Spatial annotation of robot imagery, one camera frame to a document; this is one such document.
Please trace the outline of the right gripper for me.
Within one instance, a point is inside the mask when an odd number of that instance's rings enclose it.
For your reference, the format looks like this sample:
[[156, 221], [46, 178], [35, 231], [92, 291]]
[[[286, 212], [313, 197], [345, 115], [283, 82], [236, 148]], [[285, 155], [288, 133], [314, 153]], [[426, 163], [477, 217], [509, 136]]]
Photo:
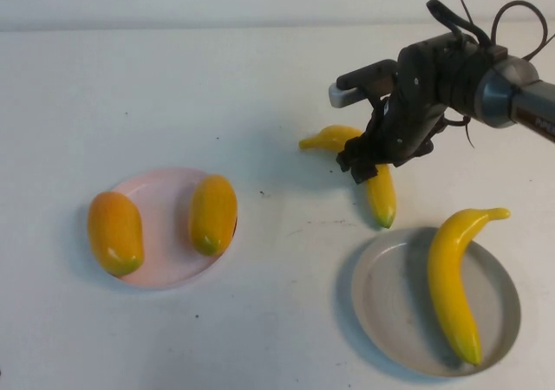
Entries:
[[377, 176], [376, 164], [399, 167], [434, 150], [431, 140], [447, 106], [407, 101], [392, 93], [380, 102], [363, 135], [348, 140], [336, 162], [357, 185]]

